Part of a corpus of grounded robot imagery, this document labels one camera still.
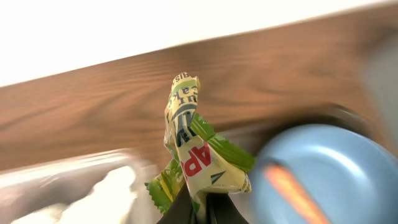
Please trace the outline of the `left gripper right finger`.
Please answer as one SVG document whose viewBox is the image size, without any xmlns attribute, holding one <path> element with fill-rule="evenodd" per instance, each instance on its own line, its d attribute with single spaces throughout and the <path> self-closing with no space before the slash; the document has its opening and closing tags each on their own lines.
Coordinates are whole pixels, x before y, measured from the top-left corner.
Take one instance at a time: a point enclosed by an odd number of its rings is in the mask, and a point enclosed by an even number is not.
<svg viewBox="0 0 398 224">
<path fill-rule="evenodd" d="M 248 224 L 228 194 L 210 193 L 206 196 L 208 224 Z"/>
</svg>

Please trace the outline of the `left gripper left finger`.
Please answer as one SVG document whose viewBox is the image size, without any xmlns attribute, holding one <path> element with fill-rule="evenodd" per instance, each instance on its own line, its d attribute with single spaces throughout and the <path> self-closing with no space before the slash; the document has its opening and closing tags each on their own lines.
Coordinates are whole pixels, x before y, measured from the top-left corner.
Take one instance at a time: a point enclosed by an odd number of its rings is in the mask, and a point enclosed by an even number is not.
<svg viewBox="0 0 398 224">
<path fill-rule="evenodd" d="M 157 224 L 196 224 L 196 216 L 186 184 L 180 189 L 169 210 Z"/>
</svg>

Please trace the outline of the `green yellow snack wrapper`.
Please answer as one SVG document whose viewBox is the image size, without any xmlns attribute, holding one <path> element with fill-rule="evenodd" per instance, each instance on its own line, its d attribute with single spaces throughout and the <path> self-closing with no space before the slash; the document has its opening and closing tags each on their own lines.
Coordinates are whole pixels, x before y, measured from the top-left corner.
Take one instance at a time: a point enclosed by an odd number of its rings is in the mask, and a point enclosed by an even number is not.
<svg viewBox="0 0 398 224">
<path fill-rule="evenodd" d="M 255 158 L 218 134 L 197 113 L 200 81 L 178 74 L 165 107 L 164 146 L 172 160 L 146 189 L 165 214 L 186 186 L 188 201 L 199 216 L 205 214 L 208 193 L 241 194 L 251 191 L 248 172 Z"/>
</svg>

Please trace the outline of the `white napkin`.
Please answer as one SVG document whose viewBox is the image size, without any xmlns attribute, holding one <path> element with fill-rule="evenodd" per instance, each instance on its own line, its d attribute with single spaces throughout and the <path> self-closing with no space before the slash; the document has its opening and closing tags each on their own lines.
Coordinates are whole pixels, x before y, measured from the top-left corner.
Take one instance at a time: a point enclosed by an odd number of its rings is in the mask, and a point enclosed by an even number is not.
<svg viewBox="0 0 398 224">
<path fill-rule="evenodd" d="M 129 216 L 136 193 L 136 174 L 128 166 L 108 172 L 91 192 L 70 205 L 56 203 L 12 221 L 12 224 L 121 224 Z"/>
</svg>

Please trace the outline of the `orange carrot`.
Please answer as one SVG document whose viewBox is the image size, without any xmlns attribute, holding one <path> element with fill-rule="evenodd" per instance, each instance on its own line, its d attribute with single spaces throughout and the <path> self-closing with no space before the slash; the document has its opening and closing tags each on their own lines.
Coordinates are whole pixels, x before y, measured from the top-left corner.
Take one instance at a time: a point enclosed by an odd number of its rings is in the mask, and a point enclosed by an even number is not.
<svg viewBox="0 0 398 224">
<path fill-rule="evenodd" d="M 264 177 L 307 223 L 331 223 L 311 195 L 287 168 L 271 164 L 264 169 Z"/>
</svg>

